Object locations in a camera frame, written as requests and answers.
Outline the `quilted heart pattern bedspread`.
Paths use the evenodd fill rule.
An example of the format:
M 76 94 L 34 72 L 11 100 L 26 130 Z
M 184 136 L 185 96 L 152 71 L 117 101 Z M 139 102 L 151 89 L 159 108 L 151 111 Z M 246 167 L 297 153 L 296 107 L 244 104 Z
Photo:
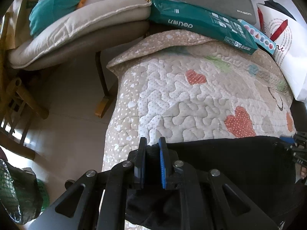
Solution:
M 103 170 L 141 137 L 167 142 L 292 136 L 291 90 L 263 50 L 252 55 L 190 31 L 151 35 L 108 63 L 119 80 Z

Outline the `black pants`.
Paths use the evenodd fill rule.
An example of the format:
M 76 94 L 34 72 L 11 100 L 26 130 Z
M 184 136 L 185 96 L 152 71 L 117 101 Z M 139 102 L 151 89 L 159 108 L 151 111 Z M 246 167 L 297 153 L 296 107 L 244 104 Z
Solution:
M 143 187 L 126 219 L 148 229 L 286 229 L 303 192 L 283 142 L 269 136 L 172 143 L 183 162 L 178 189 L 164 189 L 160 148 L 146 146 Z

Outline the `green paper ream pack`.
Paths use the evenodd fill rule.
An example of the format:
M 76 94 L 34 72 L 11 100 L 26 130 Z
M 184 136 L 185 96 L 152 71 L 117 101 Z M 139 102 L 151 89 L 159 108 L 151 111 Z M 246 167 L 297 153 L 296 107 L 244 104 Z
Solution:
M 252 55 L 258 46 L 236 19 L 179 0 L 151 0 L 150 20 L 198 33 Z

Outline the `light blue flat box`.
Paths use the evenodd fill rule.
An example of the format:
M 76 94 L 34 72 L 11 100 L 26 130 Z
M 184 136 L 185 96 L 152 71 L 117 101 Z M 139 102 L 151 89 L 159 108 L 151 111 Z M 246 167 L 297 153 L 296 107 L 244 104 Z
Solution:
M 271 55 L 274 54 L 276 50 L 276 44 L 272 40 L 270 40 L 270 38 L 268 38 L 264 33 L 262 33 L 260 30 L 247 23 L 246 21 L 241 19 L 238 19 L 238 21 L 248 30 L 254 41 L 259 46 L 264 48 Z

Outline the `brown chair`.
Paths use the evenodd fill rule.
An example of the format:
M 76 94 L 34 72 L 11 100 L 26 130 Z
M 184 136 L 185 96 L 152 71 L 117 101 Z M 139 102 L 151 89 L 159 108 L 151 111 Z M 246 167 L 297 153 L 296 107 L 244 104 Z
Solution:
M 84 57 L 87 54 L 94 53 L 97 73 L 104 91 L 104 97 L 98 104 L 95 115 L 102 118 L 114 101 L 118 88 L 118 84 L 114 84 L 110 89 L 107 88 L 100 60 L 102 51 L 130 43 L 144 36 L 148 29 L 148 21 L 135 21 L 93 31 L 38 58 L 28 67 L 13 69 L 9 65 L 9 62 L 7 62 L 6 70 L 8 77 L 12 78 L 14 75 L 19 75 L 28 83 L 32 75 L 27 74 L 27 71 L 40 71 L 46 75 L 47 72 L 45 69 L 54 69 L 57 65 L 68 63 L 72 60 L 77 60 L 78 57 Z

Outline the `teal folded cloth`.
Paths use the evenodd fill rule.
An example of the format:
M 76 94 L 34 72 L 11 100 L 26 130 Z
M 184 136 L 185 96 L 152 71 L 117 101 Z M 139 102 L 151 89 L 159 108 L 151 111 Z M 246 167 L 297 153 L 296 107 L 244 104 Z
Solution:
M 31 37 L 37 37 L 58 19 L 76 10 L 81 0 L 39 0 L 29 15 Z

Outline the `beige seat cushion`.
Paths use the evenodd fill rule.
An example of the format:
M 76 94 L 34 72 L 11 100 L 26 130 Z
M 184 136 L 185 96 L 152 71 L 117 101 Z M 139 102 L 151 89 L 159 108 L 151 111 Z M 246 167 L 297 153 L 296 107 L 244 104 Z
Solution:
M 86 5 L 51 24 L 36 38 L 8 51 L 13 69 L 28 67 L 38 58 L 93 31 L 128 22 L 144 21 L 151 4 L 145 0 L 104 0 Z

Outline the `wooden stool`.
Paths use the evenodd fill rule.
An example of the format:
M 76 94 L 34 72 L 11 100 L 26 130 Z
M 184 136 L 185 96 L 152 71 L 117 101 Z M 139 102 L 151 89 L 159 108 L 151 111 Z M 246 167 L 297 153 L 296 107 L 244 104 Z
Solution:
M 21 138 L 18 139 L 13 134 L 25 109 L 30 115 L 22 130 Z M 46 119 L 49 111 L 41 107 L 22 86 L 21 79 L 15 78 L 5 89 L 1 89 L 1 147 L 21 157 L 34 160 L 36 152 L 26 147 L 25 139 L 35 115 Z

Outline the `green mesh basket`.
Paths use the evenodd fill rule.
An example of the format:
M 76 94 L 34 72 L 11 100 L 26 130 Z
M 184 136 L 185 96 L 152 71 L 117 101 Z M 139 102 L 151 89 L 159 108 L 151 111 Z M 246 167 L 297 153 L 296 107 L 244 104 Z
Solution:
M 14 223 L 24 225 L 48 208 L 50 197 L 31 168 L 20 169 L 2 159 L 1 205 Z

